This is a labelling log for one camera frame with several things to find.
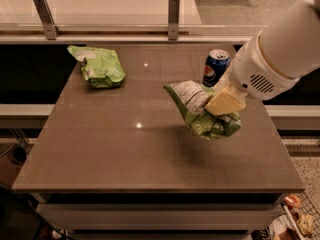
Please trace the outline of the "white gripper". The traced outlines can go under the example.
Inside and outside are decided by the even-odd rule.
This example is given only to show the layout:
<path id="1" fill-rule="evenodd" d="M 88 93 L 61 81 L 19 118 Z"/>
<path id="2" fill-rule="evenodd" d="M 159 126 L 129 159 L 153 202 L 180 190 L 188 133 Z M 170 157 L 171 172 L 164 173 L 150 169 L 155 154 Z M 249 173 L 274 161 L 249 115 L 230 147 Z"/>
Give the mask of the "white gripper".
<path id="1" fill-rule="evenodd" d="M 298 78 L 289 78 L 276 70 L 263 55 L 260 36 L 243 45 L 226 72 L 213 87 L 213 95 L 204 108 L 213 115 L 238 112 L 246 107 L 248 94 L 270 100 L 291 89 Z"/>

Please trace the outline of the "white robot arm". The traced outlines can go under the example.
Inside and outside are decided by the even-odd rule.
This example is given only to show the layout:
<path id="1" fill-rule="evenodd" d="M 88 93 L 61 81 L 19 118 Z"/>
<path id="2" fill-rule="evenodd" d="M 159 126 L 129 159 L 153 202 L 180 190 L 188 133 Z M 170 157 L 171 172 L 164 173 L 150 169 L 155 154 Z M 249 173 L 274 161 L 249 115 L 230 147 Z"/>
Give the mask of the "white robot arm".
<path id="1" fill-rule="evenodd" d="M 213 115 L 240 111 L 248 96 L 270 100 L 320 67 L 320 0 L 298 0 L 236 53 L 205 105 Z"/>

